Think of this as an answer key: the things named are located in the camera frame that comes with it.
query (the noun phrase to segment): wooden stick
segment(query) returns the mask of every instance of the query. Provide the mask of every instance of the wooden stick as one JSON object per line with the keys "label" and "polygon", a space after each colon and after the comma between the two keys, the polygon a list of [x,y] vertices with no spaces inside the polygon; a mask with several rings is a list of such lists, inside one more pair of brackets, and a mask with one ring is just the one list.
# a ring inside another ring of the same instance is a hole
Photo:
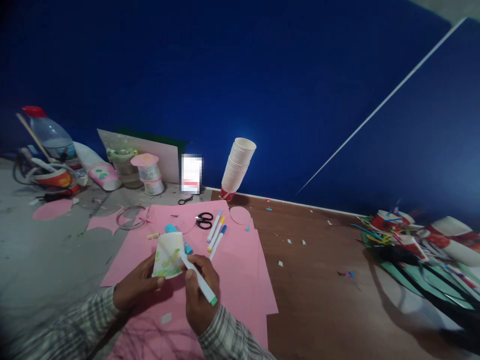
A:
{"label": "wooden stick", "polygon": [[42,145],[42,143],[40,142],[39,138],[34,134],[34,132],[32,131],[32,129],[30,128],[30,126],[27,124],[27,122],[25,121],[24,117],[22,116],[22,114],[19,114],[17,112],[16,114],[16,117],[18,118],[18,120],[20,120],[20,122],[23,124],[23,126],[25,127],[25,129],[28,131],[28,133],[30,134],[30,136],[33,138],[33,140],[35,140],[37,146],[40,148],[41,152],[43,153],[43,155],[45,155],[46,159],[50,162],[50,163],[54,163],[54,161],[52,161],[52,159],[50,159],[50,156],[47,154],[47,151],[45,150],[44,146]]}

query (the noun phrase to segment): white board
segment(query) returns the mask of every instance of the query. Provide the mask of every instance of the white board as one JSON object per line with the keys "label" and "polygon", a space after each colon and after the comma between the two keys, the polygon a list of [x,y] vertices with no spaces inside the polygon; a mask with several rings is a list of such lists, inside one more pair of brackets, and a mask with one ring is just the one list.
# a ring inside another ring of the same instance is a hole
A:
{"label": "white board", "polygon": [[124,139],[128,139],[128,144],[132,149],[137,150],[139,154],[149,153],[158,156],[158,168],[160,169],[162,180],[167,183],[179,183],[179,150],[176,146],[101,129],[97,129],[97,131],[105,149],[115,144],[119,136],[121,136]]}

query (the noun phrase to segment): wooden floor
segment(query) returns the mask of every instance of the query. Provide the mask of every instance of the wooden floor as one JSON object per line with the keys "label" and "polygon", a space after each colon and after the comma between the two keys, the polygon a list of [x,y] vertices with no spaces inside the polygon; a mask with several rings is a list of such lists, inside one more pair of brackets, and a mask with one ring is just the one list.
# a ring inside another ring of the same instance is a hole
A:
{"label": "wooden floor", "polygon": [[[250,211],[260,235],[279,310],[267,317],[277,359],[476,359],[448,346],[437,329],[449,320],[370,258],[349,226],[355,217],[242,195],[232,206]],[[337,271],[354,271],[360,289]]]}

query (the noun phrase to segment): black scissors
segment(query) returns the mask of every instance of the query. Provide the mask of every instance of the black scissors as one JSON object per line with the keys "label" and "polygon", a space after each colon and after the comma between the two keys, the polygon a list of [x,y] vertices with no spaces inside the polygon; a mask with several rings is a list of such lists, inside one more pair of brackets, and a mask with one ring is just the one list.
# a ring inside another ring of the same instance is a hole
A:
{"label": "black scissors", "polygon": [[190,200],[193,200],[193,199],[194,199],[193,195],[186,199],[180,199],[178,200],[178,205],[185,205],[186,202],[189,202]]}
{"label": "black scissors", "polygon": [[212,228],[212,220],[214,219],[214,216],[209,213],[209,212],[202,212],[198,216],[195,217],[196,219],[196,225],[203,230],[208,230]]}

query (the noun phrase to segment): blue wall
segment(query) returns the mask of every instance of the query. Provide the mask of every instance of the blue wall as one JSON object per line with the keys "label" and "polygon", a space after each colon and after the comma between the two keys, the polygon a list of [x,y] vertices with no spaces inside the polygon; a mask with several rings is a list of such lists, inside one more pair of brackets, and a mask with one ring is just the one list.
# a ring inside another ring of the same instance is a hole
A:
{"label": "blue wall", "polygon": [[99,152],[96,128],[190,141],[220,187],[245,137],[240,192],[326,206],[295,193],[449,28],[407,0],[12,1],[2,147],[29,141],[14,113],[38,105]]}
{"label": "blue wall", "polygon": [[423,211],[480,230],[480,23],[467,19],[300,192],[360,214]]}

